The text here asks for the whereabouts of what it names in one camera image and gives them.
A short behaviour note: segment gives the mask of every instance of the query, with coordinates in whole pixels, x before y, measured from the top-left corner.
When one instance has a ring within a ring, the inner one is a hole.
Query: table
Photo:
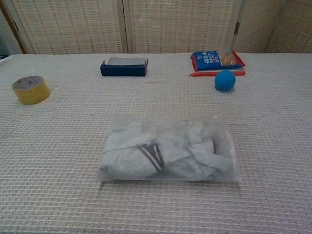
[[[13,55],[0,62],[0,230],[53,233],[311,233],[312,54],[243,54],[232,91],[190,77],[190,53]],[[102,77],[111,56],[149,58],[146,77]],[[44,77],[22,105],[11,84]],[[117,115],[218,115],[241,182],[110,182],[95,175]]]

